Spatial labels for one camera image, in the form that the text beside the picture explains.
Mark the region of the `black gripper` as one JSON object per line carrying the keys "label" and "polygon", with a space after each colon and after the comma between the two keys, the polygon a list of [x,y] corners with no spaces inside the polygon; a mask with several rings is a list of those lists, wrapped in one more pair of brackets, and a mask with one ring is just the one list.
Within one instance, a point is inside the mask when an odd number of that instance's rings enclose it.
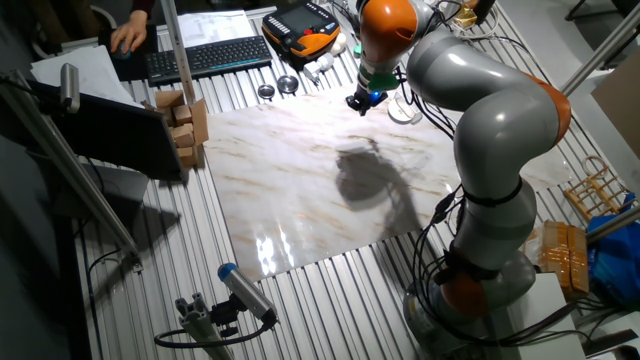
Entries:
{"label": "black gripper", "polygon": [[345,101],[351,109],[358,110],[359,114],[364,116],[371,107],[376,107],[387,97],[388,93],[386,91],[374,90],[370,92],[368,89],[359,85],[354,96],[347,96]]}

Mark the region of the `bare person hand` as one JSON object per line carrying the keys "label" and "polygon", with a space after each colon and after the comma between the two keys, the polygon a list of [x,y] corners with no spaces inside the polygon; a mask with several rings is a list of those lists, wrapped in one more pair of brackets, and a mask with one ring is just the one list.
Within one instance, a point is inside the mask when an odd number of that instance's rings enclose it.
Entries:
{"label": "bare person hand", "polygon": [[126,54],[135,52],[147,37],[148,13],[144,10],[132,11],[129,21],[111,34],[111,53]]}

